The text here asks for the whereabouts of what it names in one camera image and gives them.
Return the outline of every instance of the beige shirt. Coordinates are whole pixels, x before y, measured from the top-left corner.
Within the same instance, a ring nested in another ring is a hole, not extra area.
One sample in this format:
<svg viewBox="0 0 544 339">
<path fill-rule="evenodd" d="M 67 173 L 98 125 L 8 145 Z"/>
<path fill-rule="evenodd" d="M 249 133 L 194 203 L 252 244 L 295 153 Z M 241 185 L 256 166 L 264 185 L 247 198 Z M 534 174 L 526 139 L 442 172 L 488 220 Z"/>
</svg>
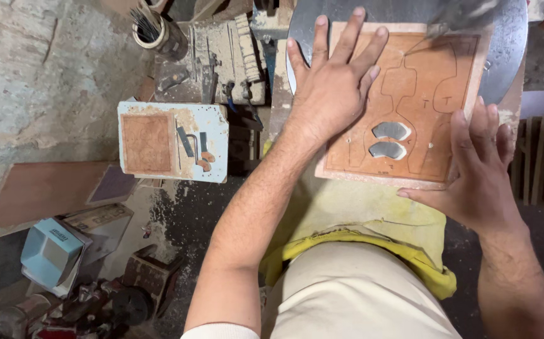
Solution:
<svg viewBox="0 0 544 339">
<path fill-rule="evenodd" d="M 259 339 L 231 324 L 182 339 Z M 438 301 L 398 258 L 365 243 L 323 243 L 302 253 L 268 295 L 262 338 L 460 338 Z"/>
</svg>

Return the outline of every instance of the forearm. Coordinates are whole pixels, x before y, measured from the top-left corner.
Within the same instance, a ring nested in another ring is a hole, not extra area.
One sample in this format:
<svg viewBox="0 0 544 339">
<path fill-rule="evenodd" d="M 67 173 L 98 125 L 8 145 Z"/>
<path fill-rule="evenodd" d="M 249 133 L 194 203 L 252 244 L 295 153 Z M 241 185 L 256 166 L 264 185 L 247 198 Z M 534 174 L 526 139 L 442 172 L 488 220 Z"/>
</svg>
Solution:
<svg viewBox="0 0 544 339">
<path fill-rule="evenodd" d="M 318 147 L 288 127 L 232 198 L 201 266 L 186 331 L 225 322 L 260 332 L 259 262 L 301 172 Z"/>
<path fill-rule="evenodd" d="M 259 266 L 291 192 L 318 148 L 290 129 L 283 132 L 226 207 L 209 251 L 228 266 Z"/>
<path fill-rule="evenodd" d="M 479 306 L 492 338 L 544 338 L 544 272 L 523 221 L 480 236 Z"/>
</svg>

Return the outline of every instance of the metal table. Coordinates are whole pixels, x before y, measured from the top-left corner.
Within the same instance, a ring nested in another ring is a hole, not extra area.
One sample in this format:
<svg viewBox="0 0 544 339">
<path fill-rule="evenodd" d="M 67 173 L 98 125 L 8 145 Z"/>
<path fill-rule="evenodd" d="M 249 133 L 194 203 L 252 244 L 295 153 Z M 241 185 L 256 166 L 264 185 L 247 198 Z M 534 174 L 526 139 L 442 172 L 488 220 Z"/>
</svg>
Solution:
<svg viewBox="0 0 544 339">
<path fill-rule="evenodd" d="M 483 71 L 479 95 L 487 103 L 499 103 L 512 83 L 527 44 L 527 3 L 525 0 L 505 0 L 497 13 L 494 35 L 489 46 L 486 70 Z M 356 6 L 366 8 L 368 22 L 427 23 L 438 11 L 442 0 L 299 0 L 289 36 L 301 46 L 307 62 L 312 60 L 313 25 L 319 15 L 330 22 L 347 21 Z M 287 74 L 295 92 L 295 75 L 287 57 Z"/>
</svg>

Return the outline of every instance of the blue box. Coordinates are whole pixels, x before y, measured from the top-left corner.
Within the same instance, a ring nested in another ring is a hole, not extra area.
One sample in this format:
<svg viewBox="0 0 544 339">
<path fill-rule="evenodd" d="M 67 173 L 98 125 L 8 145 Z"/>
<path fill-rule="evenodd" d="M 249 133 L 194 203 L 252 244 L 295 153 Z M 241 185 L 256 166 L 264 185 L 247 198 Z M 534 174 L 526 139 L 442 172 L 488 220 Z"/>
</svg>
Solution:
<svg viewBox="0 0 544 339">
<path fill-rule="evenodd" d="M 57 220 L 43 219 L 29 229 L 21 263 L 37 283 L 53 288 L 65 281 L 82 247 L 83 243 Z"/>
</svg>

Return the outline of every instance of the finger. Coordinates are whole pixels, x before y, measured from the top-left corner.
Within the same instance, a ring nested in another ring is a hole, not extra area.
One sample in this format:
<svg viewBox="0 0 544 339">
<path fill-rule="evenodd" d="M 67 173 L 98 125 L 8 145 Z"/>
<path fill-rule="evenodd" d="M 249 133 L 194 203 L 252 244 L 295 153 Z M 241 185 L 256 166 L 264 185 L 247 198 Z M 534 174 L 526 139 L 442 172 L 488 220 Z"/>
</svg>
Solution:
<svg viewBox="0 0 544 339">
<path fill-rule="evenodd" d="M 291 62 L 291 67 L 293 67 L 293 72 L 295 73 L 295 79 L 297 83 L 302 82 L 307 73 L 306 61 L 304 61 L 303 56 L 301 55 L 301 50 L 297 45 L 297 42 L 293 38 L 289 38 L 286 41 L 286 51 L 289 53 L 289 61 Z"/>
<path fill-rule="evenodd" d="M 466 174 L 475 166 L 481 164 L 477 151 L 472 144 L 471 136 L 468 132 L 467 119 L 462 110 L 452 113 L 451 125 L 451 143 L 452 155 L 462 174 Z"/>
<path fill-rule="evenodd" d="M 368 74 L 365 74 L 360 81 L 360 99 L 366 99 L 370 86 L 372 86 L 374 80 L 379 76 L 381 67 L 374 65 L 368 68 Z"/>
<path fill-rule="evenodd" d="M 336 63 L 347 63 L 353 52 L 353 48 L 356 46 L 362 23 L 364 22 L 364 7 L 356 7 L 353 10 L 353 14 L 347 26 L 343 30 L 339 42 L 333 51 L 333 56 L 330 58 Z"/>
<path fill-rule="evenodd" d="M 350 63 L 356 77 L 361 78 L 369 70 L 370 66 L 377 62 L 388 39 L 389 31 L 387 27 L 379 27 L 362 54 Z"/>
<path fill-rule="evenodd" d="M 328 18 L 321 15 L 316 19 L 313 33 L 311 68 L 320 68 L 328 60 Z"/>
<path fill-rule="evenodd" d="M 451 199 L 446 191 L 426 191 L 424 189 L 400 188 L 397 196 L 409 198 L 417 203 L 427 205 L 445 214 L 450 209 Z"/>
<path fill-rule="evenodd" d="M 500 126 L 500 116 L 498 115 L 498 106 L 488 105 L 488 133 L 492 142 L 495 143 L 495 136 Z"/>
<path fill-rule="evenodd" d="M 492 152 L 495 151 L 495 145 L 492 141 L 489 129 L 488 108 L 483 104 L 483 98 L 477 97 L 477 102 L 472 109 L 471 124 L 469 126 L 472 144 L 477 150 L 479 159 L 486 162 L 491 159 Z"/>
<path fill-rule="evenodd" d="M 514 134 L 508 124 L 502 124 L 498 127 L 498 133 L 496 134 L 496 147 L 498 148 L 498 155 L 500 161 L 504 166 L 508 166 L 515 156 L 515 143 L 513 143 Z"/>
</svg>

